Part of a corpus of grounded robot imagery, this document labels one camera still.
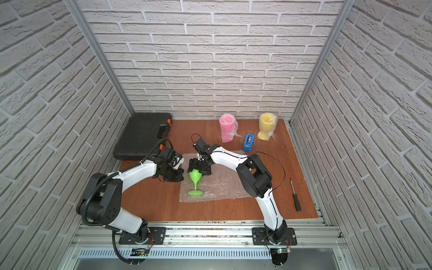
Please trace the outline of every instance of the bubble wrap sheet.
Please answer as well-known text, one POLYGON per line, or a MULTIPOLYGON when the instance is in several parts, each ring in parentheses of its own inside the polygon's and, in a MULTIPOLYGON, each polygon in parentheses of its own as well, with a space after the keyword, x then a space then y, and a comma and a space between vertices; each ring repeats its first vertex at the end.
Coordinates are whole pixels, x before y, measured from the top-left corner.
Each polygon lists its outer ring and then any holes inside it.
MULTIPOLYGON (((234 151, 234 153, 242 154, 243 151, 234 151)), ((194 189, 187 168, 189 167, 189 160, 196 158, 197 154, 184 154, 184 163, 181 167, 184 169, 184 180, 180 186, 180 202, 182 203, 195 203, 204 202, 208 200, 223 200, 223 199, 238 199, 250 197, 245 191, 240 182, 240 178, 236 171, 219 164, 212 165, 212 174, 203 175, 197 184, 197 190, 203 192, 202 195, 192 196, 188 192, 194 189)))

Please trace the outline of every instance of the wooden tabletop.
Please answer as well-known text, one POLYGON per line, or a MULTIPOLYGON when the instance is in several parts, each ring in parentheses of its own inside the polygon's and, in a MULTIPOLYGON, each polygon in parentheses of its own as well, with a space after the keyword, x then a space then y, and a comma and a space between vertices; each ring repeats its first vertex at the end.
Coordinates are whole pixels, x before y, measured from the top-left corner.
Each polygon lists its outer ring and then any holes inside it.
MULTIPOLYGON (((200 134, 209 145, 216 143, 230 151, 241 150, 246 134, 254 134, 255 141, 251 152, 262 151, 274 156, 283 164, 286 171, 284 184, 273 192, 280 214, 285 219, 318 218, 284 121, 279 119, 274 132, 275 138, 269 141, 259 140, 258 131, 258 120, 238 120, 237 133, 242 137, 234 137, 233 141, 222 143, 217 120, 174 120, 168 138, 172 141, 176 152, 186 154, 196 152, 191 141, 191 135, 194 133, 200 134), (300 212, 294 208, 289 178, 293 181, 295 192, 302 206, 300 212)), ((272 174, 272 185, 276 187, 283 179, 280 164, 266 155, 258 155, 272 174)), ((123 161, 120 169, 127 168, 134 163, 136 161, 123 161)), ((148 178, 127 189, 123 193, 121 205, 124 209, 147 221, 264 219, 256 199, 252 197, 181 203, 179 202, 180 184, 148 178)))

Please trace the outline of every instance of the metal profile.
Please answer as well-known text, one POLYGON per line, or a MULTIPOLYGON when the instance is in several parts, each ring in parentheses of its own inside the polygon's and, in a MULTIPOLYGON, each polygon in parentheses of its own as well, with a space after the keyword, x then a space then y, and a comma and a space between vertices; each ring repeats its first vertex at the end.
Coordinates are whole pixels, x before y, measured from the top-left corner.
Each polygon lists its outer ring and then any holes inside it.
POLYGON ((324 66, 325 61, 327 60, 327 57, 330 54, 334 43, 336 42, 336 38, 342 30, 343 25, 345 24, 345 21, 349 13, 351 12, 351 9, 353 8, 355 2, 356 0, 345 0, 343 2, 336 21, 334 22, 333 28, 331 29, 330 34, 328 35, 328 38, 324 43, 324 47, 318 57, 318 60, 315 63, 314 68, 312 69, 312 72, 308 78, 305 89, 303 90, 303 93, 300 96, 297 105, 295 106, 294 112, 291 115, 290 123, 292 123, 294 121, 294 118, 299 114, 300 109, 302 108, 303 103, 305 102, 306 97, 308 96, 312 88, 312 84, 314 83, 315 79, 318 77, 320 70, 324 66))
POLYGON ((90 27, 89 22, 84 16, 83 11, 79 7, 79 4, 76 2, 76 0, 64 0, 64 2, 67 5, 67 8, 70 11, 70 14, 74 17, 77 25, 79 28, 81 28, 81 31, 83 32, 84 37, 87 39, 87 42, 90 45, 90 48, 93 50, 93 52, 96 55, 96 58, 99 60, 99 63, 101 64, 103 70, 107 74, 109 80, 111 81, 114 90, 117 92, 118 96, 120 97, 120 100, 123 102, 124 106, 126 107, 127 112, 129 115, 133 115, 135 112, 129 99, 127 98, 126 93, 123 90, 123 87, 121 86, 120 81, 117 78, 117 75, 115 75, 114 70, 111 67, 111 64, 108 61, 108 58, 105 55, 105 52, 103 51, 99 41, 96 38, 96 35, 93 33, 92 28, 90 27))

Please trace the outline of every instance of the tool case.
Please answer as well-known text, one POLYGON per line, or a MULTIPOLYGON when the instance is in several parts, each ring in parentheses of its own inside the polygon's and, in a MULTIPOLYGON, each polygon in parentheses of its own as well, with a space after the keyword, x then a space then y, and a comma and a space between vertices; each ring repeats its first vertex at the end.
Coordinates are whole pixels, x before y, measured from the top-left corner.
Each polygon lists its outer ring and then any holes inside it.
POLYGON ((154 145, 168 135, 172 116, 169 113, 138 112, 127 122, 113 155, 118 160, 141 160, 154 145))

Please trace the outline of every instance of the black mounting plate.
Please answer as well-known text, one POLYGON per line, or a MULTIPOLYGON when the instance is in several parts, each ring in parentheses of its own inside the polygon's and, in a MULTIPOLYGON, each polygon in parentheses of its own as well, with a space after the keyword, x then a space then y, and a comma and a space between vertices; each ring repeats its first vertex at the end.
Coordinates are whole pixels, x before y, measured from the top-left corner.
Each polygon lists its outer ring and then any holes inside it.
MULTIPOLYGON (((165 239, 165 227, 148 227, 150 230, 150 234, 153 235, 155 239, 154 245, 162 245, 163 240, 165 239)), ((148 238, 142 245, 148 245, 150 244, 151 239, 148 238)), ((127 235, 120 235, 120 240, 118 241, 120 245, 136 245, 133 240, 131 240, 127 235)))
MULTIPOLYGON (((283 246, 286 246, 286 245, 295 246, 295 245, 297 245, 297 238, 295 236, 295 231, 293 228, 286 228, 284 235, 289 236, 289 237, 284 237, 284 239, 281 241, 281 243, 279 245, 283 245, 283 246)), ((270 241, 267 237, 266 229, 262 228, 262 227, 252 228, 252 239, 254 240, 254 245, 257 245, 257 246, 267 245, 269 248, 271 248, 271 246, 275 245, 273 243, 270 243, 270 241)))

